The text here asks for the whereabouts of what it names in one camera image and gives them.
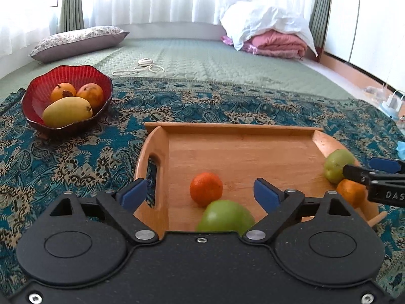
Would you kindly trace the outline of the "white duvet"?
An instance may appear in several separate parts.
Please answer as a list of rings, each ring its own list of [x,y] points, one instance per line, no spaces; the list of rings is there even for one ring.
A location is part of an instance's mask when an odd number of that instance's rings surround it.
[[[241,50],[244,42],[268,30],[312,35],[308,21],[302,16],[275,6],[261,6],[256,2],[235,2],[222,14],[220,22],[226,32],[222,37],[223,43],[237,51]],[[308,49],[317,53],[314,43]]]

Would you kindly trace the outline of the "green drape right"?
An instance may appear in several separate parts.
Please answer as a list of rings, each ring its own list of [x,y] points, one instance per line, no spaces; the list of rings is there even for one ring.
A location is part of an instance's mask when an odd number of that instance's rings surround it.
[[[331,0],[315,0],[310,17],[310,32],[316,48],[323,49],[330,16]]]

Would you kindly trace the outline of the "small mandarin back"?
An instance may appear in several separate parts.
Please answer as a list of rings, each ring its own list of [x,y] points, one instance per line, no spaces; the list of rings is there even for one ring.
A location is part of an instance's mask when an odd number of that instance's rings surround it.
[[[189,185],[191,199],[201,207],[206,207],[213,201],[219,200],[223,193],[221,179],[211,172],[195,176]]]

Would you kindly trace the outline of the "reddish orange fruit in bowl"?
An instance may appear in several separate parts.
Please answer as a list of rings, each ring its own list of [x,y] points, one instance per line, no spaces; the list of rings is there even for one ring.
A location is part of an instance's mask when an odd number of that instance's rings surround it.
[[[89,102],[93,110],[98,110],[104,104],[104,92],[102,88],[95,83],[83,85],[77,91],[76,96]]]

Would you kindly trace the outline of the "green quilted mat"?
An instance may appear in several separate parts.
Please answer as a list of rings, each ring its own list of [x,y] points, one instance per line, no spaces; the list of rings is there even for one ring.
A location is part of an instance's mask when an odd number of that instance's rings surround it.
[[[60,65],[91,65],[106,75],[134,69],[151,58],[164,68],[162,78],[230,82],[344,100],[351,95],[309,66],[307,60],[272,58],[236,51],[221,41],[125,39],[120,45],[42,64],[30,61],[1,78],[1,98],[25,89],[31,80]]]

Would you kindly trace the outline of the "floral grey pillow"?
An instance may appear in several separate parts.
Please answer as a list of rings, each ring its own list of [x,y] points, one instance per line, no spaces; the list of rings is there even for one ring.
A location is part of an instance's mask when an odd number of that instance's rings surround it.
[[[51,63],[120,44],[130,32],[112,25],[95,26],[51,35],[40,41],[29,57]]]

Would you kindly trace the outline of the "pink folded blanket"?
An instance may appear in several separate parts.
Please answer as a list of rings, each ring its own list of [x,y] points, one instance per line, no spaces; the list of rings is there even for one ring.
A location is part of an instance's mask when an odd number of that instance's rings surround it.
[[[241,50],[253,55],[285,59],[302,59],[309,46],[313,46],[312,35],[302,32],[284,34],[268,30],[253,36],[242,44]]]

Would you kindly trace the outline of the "green apple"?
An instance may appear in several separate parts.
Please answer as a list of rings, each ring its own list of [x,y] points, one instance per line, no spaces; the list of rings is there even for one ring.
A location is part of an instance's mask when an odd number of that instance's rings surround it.
[[[206,207],[196,229],[201,232],[235,231],[243,236],[254,225],[255,218],[241,204],[232,200],[216,200]]]
[[[324,176],[332,184],[338,184],[343,176],[343,168],[347,164],[353,165],[356,162],[354,155],[345,149],[333,151],[325,160],[323,171]]]

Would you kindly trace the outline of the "green drape left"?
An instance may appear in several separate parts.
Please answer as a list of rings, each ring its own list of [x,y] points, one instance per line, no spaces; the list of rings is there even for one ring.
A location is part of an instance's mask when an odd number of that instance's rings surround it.
[[[59,18],[59,32],[82,30],[85,28],[82,0],[62,0]]]

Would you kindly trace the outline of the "teal paisley cloth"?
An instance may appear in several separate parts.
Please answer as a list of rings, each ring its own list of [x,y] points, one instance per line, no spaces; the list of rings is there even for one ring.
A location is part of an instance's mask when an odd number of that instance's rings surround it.
[[[351,98],[226,82],[116,78],[113,101],[79,137],[54,140],[28,125],[24,89],[1,103],[1,293],[25,282],[15,255],[21,235],[67,190],[91,196],[133,179],[145,122],[270,124],[322,128],[361,162],[397,157],[394,121]]]

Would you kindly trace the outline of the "green drape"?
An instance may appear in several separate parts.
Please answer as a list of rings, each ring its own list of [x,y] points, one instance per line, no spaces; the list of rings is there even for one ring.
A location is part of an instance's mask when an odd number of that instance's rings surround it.
[[[59,18],[59,32],[82,30],[85,28],[82,0],[62,0]]]
[[[315,0],[310,17],[310,32],[316,48],[323,49],[330,16],[331,0]]]

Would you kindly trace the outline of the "light blue cloth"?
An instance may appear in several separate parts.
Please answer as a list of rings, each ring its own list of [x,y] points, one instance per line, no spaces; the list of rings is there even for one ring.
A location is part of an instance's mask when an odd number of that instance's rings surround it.
[[[397,155],[400,160],[405,160],[405,142],[398,141],[396,147]]]

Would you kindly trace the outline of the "red fruit bowl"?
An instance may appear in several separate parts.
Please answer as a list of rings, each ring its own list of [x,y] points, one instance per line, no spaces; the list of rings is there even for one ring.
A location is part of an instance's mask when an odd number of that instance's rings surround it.
[[[90,129],[107,111],[113,82],[96,68],[59,66],[33,79],[22,99],[22,112],[37,131],[71,136]]]

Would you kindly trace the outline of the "yellow mango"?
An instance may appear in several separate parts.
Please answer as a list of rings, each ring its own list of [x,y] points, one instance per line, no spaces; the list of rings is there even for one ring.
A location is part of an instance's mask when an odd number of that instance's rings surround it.
[[[79,97],[67,97],[50,104],[43,111],[44,124],[50,128],[62,128],[93,117],[89,102]]]

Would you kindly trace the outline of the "large brownish orange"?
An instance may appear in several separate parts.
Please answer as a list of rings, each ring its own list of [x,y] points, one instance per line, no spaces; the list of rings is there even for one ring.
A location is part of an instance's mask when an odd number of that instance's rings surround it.
[[[336,187],[336,191],[342,195],[354,209],[359,208],[367,198],[367,188],[352,180],[341,180]]]

